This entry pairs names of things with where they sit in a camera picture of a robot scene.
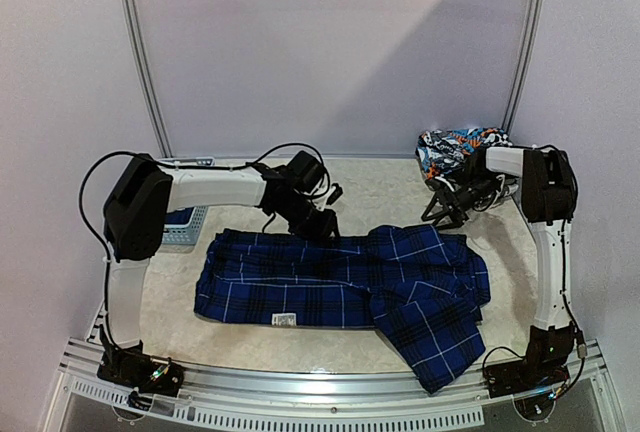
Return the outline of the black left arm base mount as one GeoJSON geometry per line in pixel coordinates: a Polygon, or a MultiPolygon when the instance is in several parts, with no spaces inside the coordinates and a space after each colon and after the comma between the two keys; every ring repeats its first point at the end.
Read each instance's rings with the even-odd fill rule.
{"type": "Polygon", "coordinates": [[[114,344],[104,326],[100,327],[103,355],[97,377],[142,394],[176,397],[184,382],[185,369],[170,358],[145,354],[142,343],[131,348],[114,344]]]}

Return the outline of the blue plaid flannel shirt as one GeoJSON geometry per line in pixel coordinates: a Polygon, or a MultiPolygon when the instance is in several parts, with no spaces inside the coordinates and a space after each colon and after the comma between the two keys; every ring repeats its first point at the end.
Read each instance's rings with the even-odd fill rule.
{"type": "Polygon", "coordinates": [[[486,351],[488,267],[463,234],[384,225],[324,242],[226,229],[209,245],[194,311],[223,323],[375,329],[433,394],[486,351]]]}

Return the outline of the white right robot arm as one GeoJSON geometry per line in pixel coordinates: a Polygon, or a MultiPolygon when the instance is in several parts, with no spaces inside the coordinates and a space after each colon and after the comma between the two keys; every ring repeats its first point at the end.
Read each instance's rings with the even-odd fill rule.
{"type": "Polygon", "coordinates": [[[520,208],[536,246],[538,299],[532,327],[546,335],[580,335],[571,310],[570,237],[578,183],[565,151],[542,147],[483,147],[449,174],[426,177],[434,193],[422,220],[440,229],[461,227],[468,211],[519,182],[520,208]]]}

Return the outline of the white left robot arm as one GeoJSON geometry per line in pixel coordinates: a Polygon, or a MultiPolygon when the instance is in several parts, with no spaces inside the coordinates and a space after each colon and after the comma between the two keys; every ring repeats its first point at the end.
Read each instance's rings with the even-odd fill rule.
{"type": "Polygon", "coordinates": [[[175,166],[133,154],[103,207],[111,263],[107,327],[120,347],[108,362],[111,371],[128,386],[148,378],[146,360],[129,348],[141,341],[145,275],[162,244],[167,214],[196,207],[251,207],[283,218],[297,237],[326,240],[339,234],[337,215],[328,207],[334,192],[314,190],[327,175],[326,167],[306,152],[277,167],[261,162],[175,166]]]}

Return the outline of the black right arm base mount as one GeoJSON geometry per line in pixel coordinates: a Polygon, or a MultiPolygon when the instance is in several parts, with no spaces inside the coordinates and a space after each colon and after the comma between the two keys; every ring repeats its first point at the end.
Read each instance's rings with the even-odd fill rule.
{"type": "Polygon", "coordinates": [[[497,350],[511,352],[508,347],[496,347],[483,360],[482,375],[491,398],[559,384],[559,388],[549,394],[549,399],[556,401],[574,387],[584,370],[587,357],[583,331],[573,322],[566,327],[545,330],[531,326],[529,343],[523,356],[516,355],[515,360],[487,364],[489,356],[497,350]],[[574,378],[567,366],[573,350],[576,350],[581,361],[574,378]]]}

